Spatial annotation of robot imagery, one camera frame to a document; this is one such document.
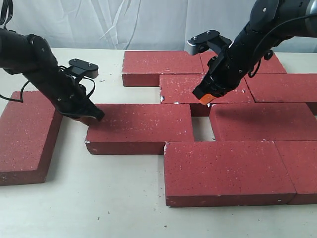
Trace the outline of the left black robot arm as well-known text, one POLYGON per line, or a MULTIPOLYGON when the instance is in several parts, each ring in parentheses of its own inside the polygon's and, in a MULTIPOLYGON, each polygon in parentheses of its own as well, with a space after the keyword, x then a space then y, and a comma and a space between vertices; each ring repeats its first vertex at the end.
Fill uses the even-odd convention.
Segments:
POLYGON ((72 119, 105 116, 91 100, 82 79, 98 76, 96 64, 71 59, 69 67, 58 65, 48 42, 37 35, 21 35, 0 31, 0 67, 11 75, 22 74, 34 85, 63 116, 72 119))

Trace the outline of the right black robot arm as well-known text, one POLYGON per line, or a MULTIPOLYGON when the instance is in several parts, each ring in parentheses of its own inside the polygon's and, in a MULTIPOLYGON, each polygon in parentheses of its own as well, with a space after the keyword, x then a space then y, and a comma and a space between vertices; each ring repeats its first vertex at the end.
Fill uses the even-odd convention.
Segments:
POLYGON ((254 77, 262 60, 270 60, 273 48, 293 37, 317 36, 315 0, 258 0, 248 23, 231 41, 216 30, 208 30, 188 40, 191 55, 215 52, 208 70, 193 95, 201 104, 235 90, 241 79, 254 77))

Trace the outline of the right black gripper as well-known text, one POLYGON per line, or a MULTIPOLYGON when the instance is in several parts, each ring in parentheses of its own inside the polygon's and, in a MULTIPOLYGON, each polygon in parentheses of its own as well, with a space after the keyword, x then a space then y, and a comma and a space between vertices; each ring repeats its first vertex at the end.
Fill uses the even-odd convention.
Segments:
POLYGON ((245 75, 258 71, 263 56, 254 54, 254 49, 252 44, 232 42, 209 60, 206 75, 192 92, 202 105, 223 97, 236 89, 245 75))

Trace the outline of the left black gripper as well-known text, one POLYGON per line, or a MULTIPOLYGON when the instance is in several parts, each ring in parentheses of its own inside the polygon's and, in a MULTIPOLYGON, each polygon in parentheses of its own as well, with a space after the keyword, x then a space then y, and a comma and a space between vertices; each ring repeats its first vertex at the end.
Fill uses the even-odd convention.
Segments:
POLYGON ((105 114, 94 105, 73 80, 57 66, 27 73, 27 79, 64 116, 101 121, 105 114))

